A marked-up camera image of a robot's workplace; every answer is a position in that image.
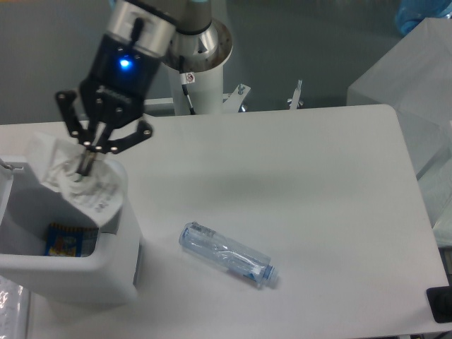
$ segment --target cable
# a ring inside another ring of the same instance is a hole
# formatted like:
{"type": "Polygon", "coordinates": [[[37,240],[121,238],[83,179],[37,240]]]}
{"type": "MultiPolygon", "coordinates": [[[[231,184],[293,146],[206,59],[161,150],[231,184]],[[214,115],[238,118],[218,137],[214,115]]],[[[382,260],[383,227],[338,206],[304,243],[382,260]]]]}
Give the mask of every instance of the cable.
{"type": "MultiPolygon", "coordinates": [[[[181,55],[179,57],[179,73],[180,74],[183,74],[183,72],[184,72],[184,61],[185,61],[185,58],[181,55]]],[[[193,107],[193,103],[191,102],[191,99],[190,99],[189,89],[187,88],[186,84],[182,84],[182,91],[184,92],[186,101],[189,104],[190,115],[196,115],[195,109],[193,107]]]]}

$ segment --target blue led light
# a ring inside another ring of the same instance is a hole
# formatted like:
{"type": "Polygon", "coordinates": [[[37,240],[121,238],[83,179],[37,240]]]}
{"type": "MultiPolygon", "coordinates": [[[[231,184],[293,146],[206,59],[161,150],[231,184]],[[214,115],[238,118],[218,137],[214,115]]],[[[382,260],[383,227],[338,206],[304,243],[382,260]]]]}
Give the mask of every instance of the blue led light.
{"type": "Polygon", "coordinates": [[[132,63],[131,61],[127,60],[127,59],[120,59],[119,60],[119,65],[121,65],[121,68],[126,71],[128,69],[130,69],[132,67],[132,63]]]}

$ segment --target gray floor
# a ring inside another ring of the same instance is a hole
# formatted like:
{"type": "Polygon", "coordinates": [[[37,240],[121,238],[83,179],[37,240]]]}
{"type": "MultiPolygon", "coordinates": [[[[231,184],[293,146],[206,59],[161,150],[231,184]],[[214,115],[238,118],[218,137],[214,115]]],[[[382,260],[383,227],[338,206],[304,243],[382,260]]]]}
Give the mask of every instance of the gray floor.
{"type": "MultiPolygon", "coordinates": [[[[399,1],[213,0],[232,31],[225,91],[252,87],[250,110],[284,109],[297,79],[306,107],[345,105],[347,87],[401,38],[399,1]]],[[[107,0],[0,2],[0,124],[60,120],[53,95],[88,74],[107,0]]],[[[169,97],[159,72],[149,97],[169,97]]]]}

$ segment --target metal bolt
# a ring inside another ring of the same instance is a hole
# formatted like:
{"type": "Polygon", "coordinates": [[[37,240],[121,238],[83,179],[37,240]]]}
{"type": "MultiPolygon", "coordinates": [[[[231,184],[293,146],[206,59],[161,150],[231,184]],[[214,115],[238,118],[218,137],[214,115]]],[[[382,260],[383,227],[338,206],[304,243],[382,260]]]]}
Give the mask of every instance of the metal bolt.
{"type": "MultiPolygon", "coordinates": [[[[287,99],[287,106],[290,107],[291,104],[292,104],[292,99],[287,99]]],[[[303,108],[303,106],[304,106],[304,101],[300,100],[298,102],[297,109],[303,108]]]]}

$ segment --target white box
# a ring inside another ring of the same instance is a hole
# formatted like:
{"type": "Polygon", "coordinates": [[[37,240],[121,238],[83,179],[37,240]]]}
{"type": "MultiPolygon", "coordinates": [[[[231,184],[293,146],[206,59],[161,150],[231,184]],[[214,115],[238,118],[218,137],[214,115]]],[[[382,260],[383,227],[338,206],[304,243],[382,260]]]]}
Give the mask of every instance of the white box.
{"type": "MultiPolygon", "coordinates": [[[[141,231],[129,201],[100,229],[90,256],[44,256],[51,222],[77,227],[95,224],[60,194],[43,187],[25,158],[1,158],[23,169],[13,172],[8,204],[3,218],[0,215],[0,275],[64,302],[125,303],[135,299],[141,231]]],[[[124,169],[116,162],[111,164],[125,178],[124,169]]]]}
{"type": "Polygon", "coordinates": [[[347,105],[387,104],[398,115],[418,177],[444,147],[452,120],[452,21],[426,18],[357,79],[347,105]]]}

